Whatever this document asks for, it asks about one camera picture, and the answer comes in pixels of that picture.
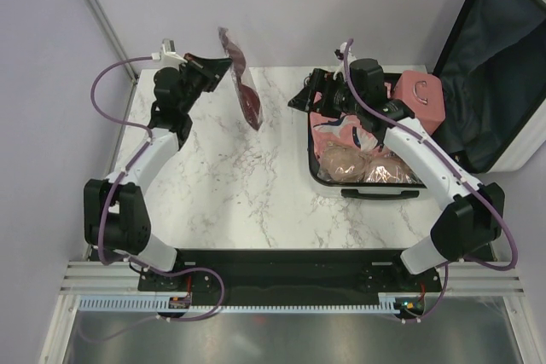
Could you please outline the maroon garment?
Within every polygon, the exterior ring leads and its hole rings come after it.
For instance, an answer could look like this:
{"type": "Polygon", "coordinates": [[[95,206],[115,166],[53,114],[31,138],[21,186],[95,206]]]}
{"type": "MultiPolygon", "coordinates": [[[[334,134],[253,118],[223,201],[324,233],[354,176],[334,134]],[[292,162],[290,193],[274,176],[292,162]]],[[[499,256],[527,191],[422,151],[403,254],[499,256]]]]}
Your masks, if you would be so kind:
{"type": "Polygon", "coordinates": [[[253,130],[258,131],[263,123],[263,112],[246,57],[226,27],[218,28],[218,38],[224,53],[232,60],[231,76],[243,117],[253,130]]]}

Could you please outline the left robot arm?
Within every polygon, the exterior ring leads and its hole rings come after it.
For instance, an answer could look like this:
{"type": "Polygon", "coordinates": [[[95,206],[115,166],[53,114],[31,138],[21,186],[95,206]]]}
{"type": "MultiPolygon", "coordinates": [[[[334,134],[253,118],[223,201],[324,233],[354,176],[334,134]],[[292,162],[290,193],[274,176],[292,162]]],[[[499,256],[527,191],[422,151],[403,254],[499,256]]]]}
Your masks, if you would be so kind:
{"type": "Polygon", "coordinates": [[[189,138],[189,112],[200,96],[211,93],[232,65],[229,57],[207,59],[187,53],[161,52],[152,60],[162,67],[153,77],[154,102],[145,137],[120,170],[84,185],[84,239],[102,263],[107,251],[157,274],[169,290],[180,289],[187,269],[176,262],[177,249],[152,232],[145,193],[166,163],[189,138]]]}

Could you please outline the beige bra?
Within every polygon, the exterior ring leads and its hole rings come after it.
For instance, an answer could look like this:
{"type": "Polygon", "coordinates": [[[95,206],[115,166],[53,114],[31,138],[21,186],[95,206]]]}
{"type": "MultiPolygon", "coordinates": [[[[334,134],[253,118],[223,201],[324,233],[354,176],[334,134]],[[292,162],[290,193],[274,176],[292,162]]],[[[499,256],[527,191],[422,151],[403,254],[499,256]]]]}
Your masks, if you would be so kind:
{"type": "Polygon", "coordinates": [[[351,147],[327,147],[317,175],[327,182],[421,184],[395,153],[364,153],[351,147]]]}

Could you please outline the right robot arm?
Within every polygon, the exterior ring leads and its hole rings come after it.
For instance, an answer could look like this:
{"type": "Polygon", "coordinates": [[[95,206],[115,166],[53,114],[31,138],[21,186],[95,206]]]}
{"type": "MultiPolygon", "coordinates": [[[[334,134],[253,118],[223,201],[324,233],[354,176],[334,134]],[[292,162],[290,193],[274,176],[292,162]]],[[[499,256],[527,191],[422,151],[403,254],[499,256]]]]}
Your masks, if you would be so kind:
{"type": "Polygon", "coordinates": [[[505,228],[504,192],[461,168],[428,134],[416,108],[395,93],[373,59],[350,59],[335,72],[316,68],[288,105],[305,113],[311,177],[346,198],[417,197],[426,188],[440,215],[429,235],[401,252],[393,285],[410,290],[421,273],[470,259],[505,228]]]}

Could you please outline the pink navy floral garment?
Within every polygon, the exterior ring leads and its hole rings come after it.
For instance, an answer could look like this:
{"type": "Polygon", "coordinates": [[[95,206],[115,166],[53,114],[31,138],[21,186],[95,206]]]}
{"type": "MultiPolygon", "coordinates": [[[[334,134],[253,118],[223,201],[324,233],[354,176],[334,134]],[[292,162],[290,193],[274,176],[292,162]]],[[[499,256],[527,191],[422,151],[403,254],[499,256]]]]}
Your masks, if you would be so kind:
{"type": "Polygon", "coordinates": [[[341,146],[356,149],[363,154],[381,156],[388,149],[360,124],[356,115],[343,113],[339,118],[328,118],[320,113],[310,113],[311,137],[314,154],[319,160],[327,147],[341,146]]]}

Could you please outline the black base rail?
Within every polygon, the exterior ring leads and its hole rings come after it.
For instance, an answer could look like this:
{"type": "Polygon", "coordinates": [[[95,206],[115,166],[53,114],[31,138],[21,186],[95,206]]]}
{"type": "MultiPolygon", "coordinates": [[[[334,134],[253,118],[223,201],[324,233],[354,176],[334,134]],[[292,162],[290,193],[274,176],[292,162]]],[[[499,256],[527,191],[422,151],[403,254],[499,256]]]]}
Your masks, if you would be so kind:
{"type": "Polygon", "coordinates": [[[375,250],[181,250],[176,278],[147,272],[141,292],[188,291],[200,301],[370,303],[381,293],[420,294],[441,289],[439,274],[403,272],[396,249],[375,250]]]}

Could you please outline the white suitcase with dark lining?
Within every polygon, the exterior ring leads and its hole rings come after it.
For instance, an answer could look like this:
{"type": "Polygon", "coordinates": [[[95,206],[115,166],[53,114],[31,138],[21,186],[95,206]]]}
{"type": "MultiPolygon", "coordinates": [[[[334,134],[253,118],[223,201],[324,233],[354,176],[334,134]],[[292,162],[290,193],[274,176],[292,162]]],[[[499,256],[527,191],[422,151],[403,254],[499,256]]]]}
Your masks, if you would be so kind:
{"type": "Polygon", "coordinates": [[[545,0],[465,0],[428,74],[440,148],[472,174],[518,170],[545,140],[545,0]]]}

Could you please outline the pink cosmetic case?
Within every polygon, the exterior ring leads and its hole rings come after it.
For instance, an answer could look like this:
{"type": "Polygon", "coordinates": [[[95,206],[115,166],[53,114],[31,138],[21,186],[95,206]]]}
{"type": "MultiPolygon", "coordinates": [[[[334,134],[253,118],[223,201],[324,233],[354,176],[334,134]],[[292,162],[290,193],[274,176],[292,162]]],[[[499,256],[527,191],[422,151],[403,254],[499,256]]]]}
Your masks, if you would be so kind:
{"type": "Polygon", "coordinates": [[[402,101],[430,136],[445,120],[442,83],[432,74],[402,72],[392,90],[392,98],[402,101]]]}

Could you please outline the left aluminium frame post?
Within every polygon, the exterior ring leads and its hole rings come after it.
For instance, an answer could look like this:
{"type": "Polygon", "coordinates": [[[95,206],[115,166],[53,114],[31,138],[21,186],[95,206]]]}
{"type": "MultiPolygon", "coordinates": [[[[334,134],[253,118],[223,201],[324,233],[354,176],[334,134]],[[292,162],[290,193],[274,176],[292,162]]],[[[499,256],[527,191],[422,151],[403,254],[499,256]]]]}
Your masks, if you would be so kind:
{"type": "Polygon", "coordinates": [[[129,56],[127,55],[125,48],[119,40],[119,36],[112,23],[110,22],[104,8],[101,5],[99,0],[84,0],[87,8],[91,12],[93,18],[95,19],[99,29],[102,33],[102,36],[106,39],[110,49],[114,52],[115,56],[120,60],[127,60],[129,56]]]}

